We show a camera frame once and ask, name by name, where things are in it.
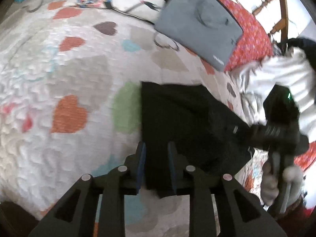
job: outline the gray pouch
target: gray pouch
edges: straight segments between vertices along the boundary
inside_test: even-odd
[[[154,28],[223,71],[243,31],[218,0],[169,0]]]

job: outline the red heart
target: red heart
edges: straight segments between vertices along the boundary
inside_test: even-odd
[[[214,68],[209,64],[207,63],[205,60],[201,59],[201,62],[203,64],[203,66],[205,67],[205,70],[206,70],[206,73],[208,75],[215,75],[215,71],[214,71]]]
[[[234,111],[234,106],[233,106],[233,104],[232,104],[229,100],[227,100],[227,104],[228,104],[229,109],[230,109],[231,111]]]
[[[75,133],[86,126],[87,110],[77,105],[77,96],[67,95],[57,104],[52,133]]]
[[[190,53],[193,56],[196,56],[196,53],[192,52],[190,49],[188,49],[187,47],[185,47],[185,49],[188,51],[188,53]]]
[[[65,37],[62,43],[59,45],[59,51],[69,51],[74,47],[79,47],[85,44],[86,41],[80,37]]]
[[[53,17],[53,20],[58,19],[69,19],[71,17],[76,17],[82,13],[81,9],[76,8],[62,8]]]

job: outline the red patterned cushion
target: red patterned cushion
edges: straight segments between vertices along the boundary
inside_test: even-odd
[[[256,18],[231,0],[220,0],[220,2],[233,14],[244,31],[224,71],[231,71],[250,61],[272,56],[269,37]]]
[[[295,158],[294,163],[306,171],[316,161],[316,141],[309,144],[309,150]]]

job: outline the human hand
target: human hand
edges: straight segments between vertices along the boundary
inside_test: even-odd
[[[278,180],[272,175],[271,164],[266,162],[263,167],[263,176],[261,182],[261,198],[267,206],[271,206],[274,200],[279,195],[277,188]],[[286,183],[291,183],[291,191],[287,207],[292,205],[301,195],[301,187],[303,183],[303,172],[297,165],[287,167],[283,171],[283,180]]]

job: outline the black device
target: black device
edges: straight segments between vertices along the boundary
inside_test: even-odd
[[[211,194],[221,237],[286,237],[276,221],[231,175],[213,177],[190,165],[168,144],[169,174],[175,195],[190,195],[191,237],[216,237]],[[83,175],[39,222],[29,237],[92,237],[98,197],[103,194],[98,237],[124,237],[124,195],[137,195],[143,177],[145,144],[107,175]]]
[[[299,131],[298,109],[287,88],[275,86],[264,105],[268,119],[266,126],[238,129],[232,125],[226,131],[232,131],[240,142],[250,147],[268,150],[273,173],[282,176],[283,170],[293,164],[294,156],[307,151],[308,138]],[[290,186],[282,181],[282,177],[279,177],[280,194],[267,213],[259,198],[248,193],[233,176],[206,174],[178,154],[174,142],[169,142],[166,150],[172,186],[170,192],[172,195],[190,195],[190,237],[216,237],[212,194],[218,211],[220,237],[286,236],[272,217],[284,213],[289,198]],[[98,237],[124,237],[124,195],[138,194],[144,176],[145,157],[145,144],[140,142],[136,153],[107,175],[95,178],[83,175],[29,237],[93,236],[100,194],[103,196]]]

